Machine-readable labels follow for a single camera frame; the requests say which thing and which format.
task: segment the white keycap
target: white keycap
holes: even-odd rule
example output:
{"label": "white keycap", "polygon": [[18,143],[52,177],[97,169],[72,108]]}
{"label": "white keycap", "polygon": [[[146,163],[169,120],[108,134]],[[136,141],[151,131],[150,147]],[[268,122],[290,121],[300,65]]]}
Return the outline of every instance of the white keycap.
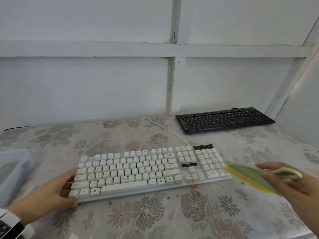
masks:
{"label": "white keycap", "polygon": [[184,158],[184,160],[185,160],[185,163],[189,163],[189,162],[191,162],[191,160],[190,160],[190,157],[189,157],[189,156],[186,156],[186,157]]}
{"label": "white keycap", "polygon": [[185,175],[184,180],[185,180],[185,182],[188,182],[188,183],[192,182],[192,176],[190,174]]}
{"label": "white keycap", "polygon": [[162,165],[167,165],[167,164],[168,164],[167,159],[163,159],[162,160]]}
{"label": "white keycap", "polygon": [[115,177],[114,179],[113,179],[113,184],[114,185],[118,185],[118,184],[120,184],[121,183],[121,178],[120,177]]}
{"label": "white keycap", "polygon": [[145,174],[145,169],[143,167],[138,169],[139,174]]}
{"label": "white keycap", "polygon": [[75,175],[87,174],[87,169],[77,169]]}
{"label": "white keycap", "polygon": [[86,174],[74,176],[73,182],[82,182],[82,181],[87,181],[87,175]]}
{"label": "white keycap", "polygon": [[103,186],[101,188],[101,195],[104,194],[111,194],[111,193],[120,193],[120,192],[127,192],[132,190],[142,190],[147,189],[147,181],[135,181],[131,183],[123,183],[119,185],[109,185],[109,186]]}
{"label": "white keycap", "polygon": [[221,169],[221,165],[219,163],[214,164],[216,169]]}
{"label": "white keycap", "polygon": [[120,162],[120,159],[117,158],[117,159],[114,159],[113,165],[118,165],[118,164],[120,164],[120,163],[121,163],[121,162]]}
{"label": "white keycap", "polygon": [[101,172],[102,172],[102,167],[101,166],[95,168],[95,171],[94,171],[95,174],[101,173]]}
{"label": "white keycap", "polygon": [[157,168],[158,168],[158,170],[161,171],[161,172],[163,172],[163,171],[165,170],[165,169],[164,169],[164,165],[159,165]]}
{"label": "white keycap", "polygon": [[199,180],[205,179],[204,173],[199,173],[199,174],[198,174],[198,179],[199,179]]}
{"label": "white keycap", "polygon": [[205,160],[205,159],[200,160],[200,161],[199,161],[199,163],[200,163],[200,166],[207,165],[207,163],[206,163],[206,160]]}
{"label": "white keycap", "polygon": [[156,179],[150,179],[148,181],[148,187],[149,188],[157,187]]}
{"label": "white keycap", "polygon": [[153,167],[155,165],[156,165],[155,161],[150,161],[150,167]]}
{"label": "white keycap", "polygon": [[172,176],[165,178],[166,185],[173,185],[174,184],[174,178]]}
{"label": "white keycap", "polygon": [[188,168],[188,173],[189,173],[189,174],[194,174],[194,173],[196,173],[194,167],[189,167],[189,168]]}
{"label": "white keycap", "polygon": [[111,172],[111,178],[115,178],[117,177],[117,172],[116,171],[112,171]]}
{"label": "white keycap", "polygon": [[158,172],[157,166],[153,166],[153,167],[152,167],[152,172],[154,172],[154,173]]}
{"label": "white keycap", "polygon": [[123,170],[127,170],[127,169],[130,169],[130,165],[128,163],[125,163],[123,165]]}
{"label": "white keycap", "polygon": [[181,175],[175,175],[174,182],[175,182],[175,184],[180,184],[181,182],[183,182]]}
{"label": "white keycap", "polygon": [[209,167],[209,170],[214,170],[214,169],[216,169],[213,164],[209,164],[208,167]]}
{"label": "white keycap", "polygon": [[107,178],[105,181],[105,185],[112,185],[113,184],[113,179],[112,178]]}
{"label": "white keycap", "polygon": [[107,163],[106,163],[106,165],[108,165],[108,166],[113,165],[113,159],[108,160]]}
{"label": "white keycap", "polygon": [[130,175],[129,176],[129,183],[131,182],[135,182],[135,176],[134,175]]}
{"label": "white keycap", "polygon": [[130,164],[130,169],[136,169],[136,163],[134,163],[134,162],[131,163],[131,164]]}
{"label": "white keycap", "polygon": [[198,176],[197,174],[192,174],[192,181],[197,181],[198,180]]}
{"label": "white keycap", "polygon": [[115,153],[114,154],[114,158],[121,158],[121,154],[120,153]]}
{"label": "white keycap", "polygon": [[132,169],[132,175],[137,175],[138,174],[138,169]]}
{"label": "white keycap", "polygon": [[142,180],[142,175],[141,174],[135,175],[135,181],[141,181],[141,180]]}
{"label": "white keycap", "polygon": [[87,174],[94,174],[95,173],[95,168],[91,167],[87,169]]}
{"label": "white keycap", "polygon": [[219,174],[220,176],[225,176],[225,171],[224,171],[224,170],[218,169],[217,172],[218,172],[218,174]]}
{"label": "white keycap", "polygon": [[96,174],[89,174],[89,176],[87,177],[87,181],[94,181],[95,180],[95,176],[96,176]]}
{"label": "white keycap", "polygon": [[148,173],[148,174],[151,173],[152,172],[152,168],[151,167],[146,167],[145,168],[145,172]]}
{"label": "white keycap", "polygon": [[110,172],[112,172],[112,171],[116,171],[116,166],[115,165],[111,165],[110,166],[110,170],[109,170]]}
{"label": "white keycap", "polygon": [[180,175],[180,174],[181,173],[180,173],[179,169],[172,169],[172,170],[162,172],[163,178],[166,178],[168,176]]}
{"label": "white keycap", "polygon": [[81,189],[80,194],[79,194],[79,198],[88,198],[90,197],[90,192],[91,189],[87,188],[87,189]]}
{"label": "white keycap", "polygon": [[222,157],[219,155],[219,153],[214,153],[215,158],[217,158],[218,162],[224,162],[224,160],[222,159]]}
{"label": "white keycap", "polygon": [[171,170],[171,169],[177,169],[178,168],[178,164],[177,163],[171,163],[171,164],[167,164],[164,166],[165,170]]}
{"label": "white keycap", "polygon": [[114,153],[109,153],[107,159],[114,159]]}
{"label": "white keycap", "polygon": [[94,160],[101,160],[101,154],[96,154]]}
{"label": "white keycap", "polygon": [[196,157],[195,157],[195,156],[191,156],[191,157],[190,157],[190,161],[191,161],[191,162],[196,162]]}
{"label": "white keycap", "polygon": [[130,176],[132,175],[132,171],[130,169],[125,170],[125,176]]}
{"label": "white keycap", "polygon": [[96,188],[96,187],[98,187],[98,182],[97,182],[96,180],[91,181],[91,183],[90,183],[90,189],[93,189],[93,188]]}
{"label": "white keycap", "polygon": [[95,180],[103,179],[103,174],[102,173],[97,173],[95,175]]}
{"label": "white keycap", "polygon": [[94,189],[91,189],[90,196],[92,197],[99,196],[100,193],[101,193],[101,188],[94,188]]}
{"label": "white keycap", "polygon": [[79,163],[78,169],[85,169],[85,163],[84,162]]}
{"label": "white keycap", "polygon": [[146,181],[150,179],[147,173],[143,174],[142,178],[143,180],[146,180]]}
{"label": "white keycap", "polygon": [[161,161],[161,160],[156,160],[156,161],[155,161],[155,165],[156,165],[156,166],[162,165],[162,161]]}
{"label": "white keycap", "polygon": [[209,158],[209,159],[206,159],[206,164],[207,165],[210,165],[210,164],[213,164],[212,160]]}
{"label": "white keycap", "polygon": [[211,160],[212,160],[213,164],[217,164],[218,163],[217,158],[211,158]]}
{"label": "white keycap", "polygon": [[140,156],[140,162],[145,162],[145,157],[144,156]]}
{"label": "white keycap", "polygon": [[154,172],[149,173],[149,177],[150,177],[150,179],[156,179],[156,175]]}
{"label": "white keycap", "polygon": [[124,176],[124,174],[125,174],[125,172],[124,172],[124,170],[119,170],[118,172],[117,172],[117,176],[118,177],[122,177],[122,176]]}
{"label": "white keycap", "polygon": [[87,189],[90,186],[90,181],[82,181],[82,182],[75,182],[71,185],[71,190],[81,190]]}
{"label": "white keycap", "polygon": [[148,161],[145,161],[145,162],[143,163],[143,168],[146,168],[146,167],[149,167],[149,166],[150,166],[150,164],[149,164]]}
{"label": "white keycap", "polygon": [[209,170],[209,166],[208,165],[204,165],[202,166],[202,169],[204,172],[208,171]]}
{"label": "white keycap", "polygon": [[104,172],[103,173],[103,179],[107,179],[111,177],[111,173],[110,172]]}
{"label": "white keycap", "polygon": [[171,164],[171,163],[177,163],[176,158],[170,158],[170,159],[168,160],[168,163],[169,163],[169,164]]}
{"label": "white keycap", "polygon": [[86,162],[86,164],[85,164],[85,168],[86,168],[86,169],[91,168],[91,167],[92,167],[92,165],[93,165],[93,163],[92,163],[91,161]]}
{"label": "white keycap", "polygon": [[165,159],[170,159],[170,158],[174,158],[174,157],[175,157],[175,155],[173,153],[164,154]]}
{"label": "white keycap", "polygon": [[99,179],[98,187],[102,187],[105,185],[105,179]]}
{"label": "white keycap", "polygon": [[126,158],[121,158],[120,163],[123,165],[126,163]]}
{"label": "white keycap", "polygon": [[127,176],[122,176],[122,177],[121,177],[121,184],[127,183],[127,182],[128,182]]}
{"label": "white keycap", "polygon": [[83,156],[81,157],[80,162],[86,162],[86,161],[87,161],[87,156],[83,155]]}
{"label": "white keycap", "polygon": [[101,166],[101,167],[104,167],[105,165],[106,165],[106,160],[101,160],[100,166]]}
{"label": "white keycap", "polygon": [[219,177],[219,174],[217,172],[217,170],[208,170],[205,172],[205,175],[207,178],[215,178],[215,177]]}
{"label": "white keycap", "polygon": [[163,178],[163,174],[161,171],[156,172],[156,179]]}
{"label": "white keycap", "polygon": [[178,158],[179,163],[185,163],[185,159],[183,157]]}
{"label": "white keycap", "polygon": [[142,168],[143,167],[143,163],[141,163],[141,162],[138,162],[137,164],[136,164],[136,168]]}
{"label": "white keycap", "polygon": [[158,186],[158,187],[159,187],[159,186],[165,186],[165,185],[166,185],[164,178],[163,178],[163,179],[157,179],[156,181],[157,181],[157,186]]}

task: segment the floral tablecloth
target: floral tablecloth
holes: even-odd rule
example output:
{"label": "floral tablecloth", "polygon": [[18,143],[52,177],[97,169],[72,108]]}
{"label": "floral tablecloth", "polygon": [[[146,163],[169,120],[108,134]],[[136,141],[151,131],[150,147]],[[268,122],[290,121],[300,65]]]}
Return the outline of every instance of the floral tablecloth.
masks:
{"label": "floral tablecloth", "polygon": [[[152,121],[190,145],[213,144],[225,162],[284,161],[319,176],[319,153],[274,124],[184,135],[174,117]],[[0,149],[29,148],[36,159],[16,198],[73,168],[80,156],[185,145],[146,119],[20,128],[0,135]],[[157,193],[80,204],[34,223],[34,238],[244,239],[313,238],[283,197],[263,194],[233,178]]]}

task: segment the hand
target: hand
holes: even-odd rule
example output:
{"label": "hand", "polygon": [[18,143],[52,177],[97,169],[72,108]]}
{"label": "hand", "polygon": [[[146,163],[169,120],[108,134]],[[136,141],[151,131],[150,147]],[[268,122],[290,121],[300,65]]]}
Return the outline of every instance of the hand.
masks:
{"label": "hand", "polygon": [[41,217],[60,209],[70,209],[78,205],[78,200],[68,198],[74,173],[77,168],[46,182],[39,186],[26,197],[15,201],[8,207],[8,210],[21,218],[25,226]]}
{"label": "hand", "polygon": [[256,166],[270,170],[286,167],[302,174],[302,179],[283,181],[267,170],[261,172],[263,179],[287,199],[305,225],[319,237],[319,180],[281,162],[258,163]]}

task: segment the right hand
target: right hand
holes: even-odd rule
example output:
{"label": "right hand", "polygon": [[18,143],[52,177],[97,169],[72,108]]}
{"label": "right hand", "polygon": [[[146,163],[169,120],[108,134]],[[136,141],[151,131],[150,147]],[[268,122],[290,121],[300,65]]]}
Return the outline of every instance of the right hand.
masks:
{"label": "right hand", "polygon": [[269,170],[285,167],[302,174],[302,179],[283,181],[268,170],[261,172],[263,179],[286,198],[305,225],[319,237],[319,180],[281,162],[258,163],[256,166]]}

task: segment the keyboard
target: keyboard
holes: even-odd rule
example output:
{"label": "keyboard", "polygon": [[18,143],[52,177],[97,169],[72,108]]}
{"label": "keyboard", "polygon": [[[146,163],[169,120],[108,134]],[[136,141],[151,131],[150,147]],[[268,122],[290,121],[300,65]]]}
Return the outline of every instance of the keyboard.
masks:
{"label": "keyboard", "polygon": [[213,145],[82,156],[69,197],[79,203],[230,179]]}
{"label": "keyboard", "polygon": [[185,134],[216,132],[275,123],[253,107],[175,116]]}

